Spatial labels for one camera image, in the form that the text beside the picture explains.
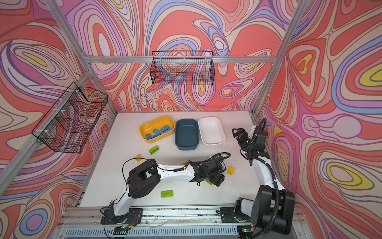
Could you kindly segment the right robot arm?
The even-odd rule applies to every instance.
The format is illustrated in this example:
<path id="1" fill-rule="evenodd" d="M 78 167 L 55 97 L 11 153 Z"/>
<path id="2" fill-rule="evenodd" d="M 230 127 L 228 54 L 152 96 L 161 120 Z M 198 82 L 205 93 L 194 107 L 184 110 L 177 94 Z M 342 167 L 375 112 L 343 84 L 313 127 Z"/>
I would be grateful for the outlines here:
<path id="1" fill-rule="evenodd" d="M 239 198 L 233 209 L 235 219 L 260 228 L 266 236 L 269 232 L 288 235 L 291 231 L 295 196 L 286 190 L 276 177 L 269 154 L 265 151 L 268 133 L 263 126 L 253 126 L 250 133 L 243 128 L 232 129 L 238 141 L 241 155 L 250 163 L 260 184 L 255 200 Z"/>

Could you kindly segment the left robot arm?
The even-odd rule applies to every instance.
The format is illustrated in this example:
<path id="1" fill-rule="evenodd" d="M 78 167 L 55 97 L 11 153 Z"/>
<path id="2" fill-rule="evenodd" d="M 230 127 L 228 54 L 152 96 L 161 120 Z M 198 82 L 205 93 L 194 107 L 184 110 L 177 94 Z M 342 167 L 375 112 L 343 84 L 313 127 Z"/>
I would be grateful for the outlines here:
<path id="1" fill-rule="evenodd" d="M 219 187 L 225 180 L 227 170 L 224 161 L 231 157 L 228 152 L 217 153 L 204 161 L 188 161 L 185 165 L 163 165 L 155 159 L 144 162 L 124 178 L 126 189 L 121 198 L 112 205 L 115 217 L 124 216 L 136 199 L 147 196 L 158 184 L 173 181 L 209 181 Z"/>

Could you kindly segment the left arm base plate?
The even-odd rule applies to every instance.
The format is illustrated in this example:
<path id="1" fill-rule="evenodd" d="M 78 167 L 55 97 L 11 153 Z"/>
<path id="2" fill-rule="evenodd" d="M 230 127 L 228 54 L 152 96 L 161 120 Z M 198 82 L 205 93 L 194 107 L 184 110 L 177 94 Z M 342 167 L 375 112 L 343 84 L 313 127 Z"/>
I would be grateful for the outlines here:
<path id="1" fill-rule="evenodd" d="M 143 209 L 142 208 L 131 208 L 127 214 L 122 216 L 115 216 L 113 213 L 113 208 L 101 208 L 100 212 L 102 214 L 101 224 L 102 225 L 131 225 L 136 226 L 141 223 Z"/>

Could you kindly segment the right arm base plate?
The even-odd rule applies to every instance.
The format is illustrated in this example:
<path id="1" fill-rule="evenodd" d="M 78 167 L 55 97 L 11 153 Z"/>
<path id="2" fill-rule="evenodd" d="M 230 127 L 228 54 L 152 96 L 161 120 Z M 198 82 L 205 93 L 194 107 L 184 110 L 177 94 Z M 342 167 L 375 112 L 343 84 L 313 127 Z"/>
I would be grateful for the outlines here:
<path id="1" fill-rule="evenodd" d="M 221 207 L 216 211 L 223 223 L 249 223 L 251 218 L 234 207 Z"/>

